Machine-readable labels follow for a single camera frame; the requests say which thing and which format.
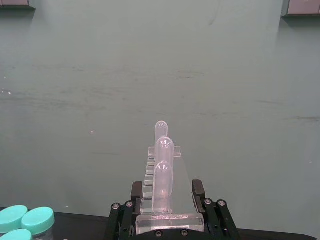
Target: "black metal bracket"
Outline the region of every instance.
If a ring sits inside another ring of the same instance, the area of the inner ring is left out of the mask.
[[[217,202],[206,198],[201,180],[192,181],[193,203],[204,218],[204,232],[190,229],[161,229],[137,235],[136,219],[140,215],[143,198],[142,182],[132,185],[131,200],[124,205],[114,203],[111,206],[104,240],[240,240],[240,235],[227,202]]]

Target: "black table surface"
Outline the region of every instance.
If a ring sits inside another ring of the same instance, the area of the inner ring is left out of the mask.
[[[55,212],[54,217],[54,240],[104,240],[107,217],[62,212]],[[316,240],[302,234],[273,231],[239,229],[239,233],[242,240]]]

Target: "screw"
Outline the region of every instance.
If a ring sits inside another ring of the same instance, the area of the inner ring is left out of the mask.
[[[118,203],[112,205],[112,209],[117,210],[118,208],[120,208],[120,205]]]
[[[156,231],[155,236],[160,238],[162,236],[162,231]]]
[[[223,207],[223,206],[226,205],[226,202],[225,202],[225,201],[222,201],[222,200],[220,200],[218,203],[219,203],[219,205],[220,205],[221,207]]]
[[[128,201],[125,205],[126,205],[128,208],[131,208],[134,204],[133,204],[131,201]]]
[[[186,237],[188,235],[188,231],[187,230],[182,230],[181,231],[181,235]]]
[[[204,200],[204,203],[207,205],[210,205],[212,203],[212,201],[209,198],[207,198],[206,200]]]

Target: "test tube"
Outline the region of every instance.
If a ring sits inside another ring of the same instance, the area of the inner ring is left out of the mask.
[[[168,124],[165,121],[158,121],[154,129],[154,145],[162,136],[168,136]]]
[[[174,142],[162,136],[155,144],[152,211],[156,215],[171,214],[174,183]]]
[[[172,214],[171,194],[174,172],[167,161],[158,163],[154,170],[152,212],[155,215]]]

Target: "teal bottle cap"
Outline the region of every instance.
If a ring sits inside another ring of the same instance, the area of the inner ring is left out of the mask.
[[[28,212],[26,206],[16,205],[0,211],[0,234],[21,228],[21,219]]]
[[[32,240],[32,235],[28,230],[18,229],[3,235],[0,240]]]
[[[21,227],[29,230],[32,235],[42,234],[55,223],[54,211],[50,207],[38,207],[23,216]]]

